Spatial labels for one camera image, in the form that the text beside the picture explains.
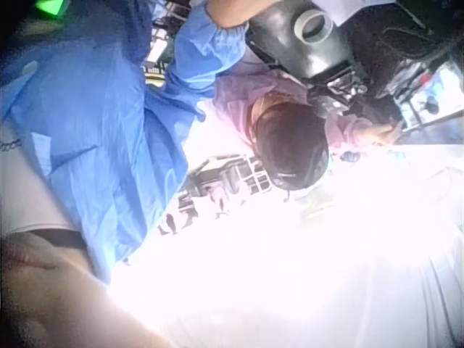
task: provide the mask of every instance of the person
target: person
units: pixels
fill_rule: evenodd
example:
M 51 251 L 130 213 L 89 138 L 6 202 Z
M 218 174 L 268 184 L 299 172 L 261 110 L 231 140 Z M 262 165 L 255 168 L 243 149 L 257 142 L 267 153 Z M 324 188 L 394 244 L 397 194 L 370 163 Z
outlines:
M 307 101 L 307 88 L 268 66 L 247 49 L 215 84 L 204 112 L 222 120 L 257 155 L 277 187 L 307 189 L 328 167 L 330 154 L 357 152 L 372 144 L 391 145 L 402 123 L 374 125 L 349 115 L 323 120 Z
M 247 20 L 273 2 L 197 7 L 161 89 L 140 69 L 146 0 L 72 1 L 61 30 L 12 41 L 0 68 L 2 344 L 171 347 L 104 283 L 156 231 L 186 177 L 197 103 L 243 55 Z

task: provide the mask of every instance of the white cloth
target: white cloth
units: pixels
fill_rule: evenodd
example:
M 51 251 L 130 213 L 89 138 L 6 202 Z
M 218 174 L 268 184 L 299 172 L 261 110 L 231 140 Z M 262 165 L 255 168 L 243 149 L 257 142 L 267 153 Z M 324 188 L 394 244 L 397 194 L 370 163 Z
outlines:
M 0 139 L 17 139 L 7 123 Z M 76 231 L 49 188 L 34 172 L 21 147 L 0 152 L 0 231 L 2 236 L 44 228 Z
M 255 195 L 240 216 L 147 246 L 115 291 L 179 347 L 451 347 L 464 340 L 463 235 L 420 182 L 389 157 L 360 161 L 327 178 L 338 205 L 301 229 L 272 191 Z

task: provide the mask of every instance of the cable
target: cable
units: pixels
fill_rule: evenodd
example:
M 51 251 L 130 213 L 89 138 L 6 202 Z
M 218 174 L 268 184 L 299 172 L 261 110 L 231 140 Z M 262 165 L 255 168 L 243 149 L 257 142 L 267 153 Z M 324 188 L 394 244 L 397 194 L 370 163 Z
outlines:
M 180 16 L 179 14 L 174 13 L 171 9 L 168 9 L 168 8 L 166 7 L 166 5 L 163 4 L 160 0 L 155 0 L 155 4 L 160 5 L 163 9 L 165 9 L 165 11 L 166 11 L 169 15 L 173 16 L 174 18 L 177 18 L 178 20 L 182 20 L 183 22 L 185 22 L 185 21 L 187 20 L 186 18 Z

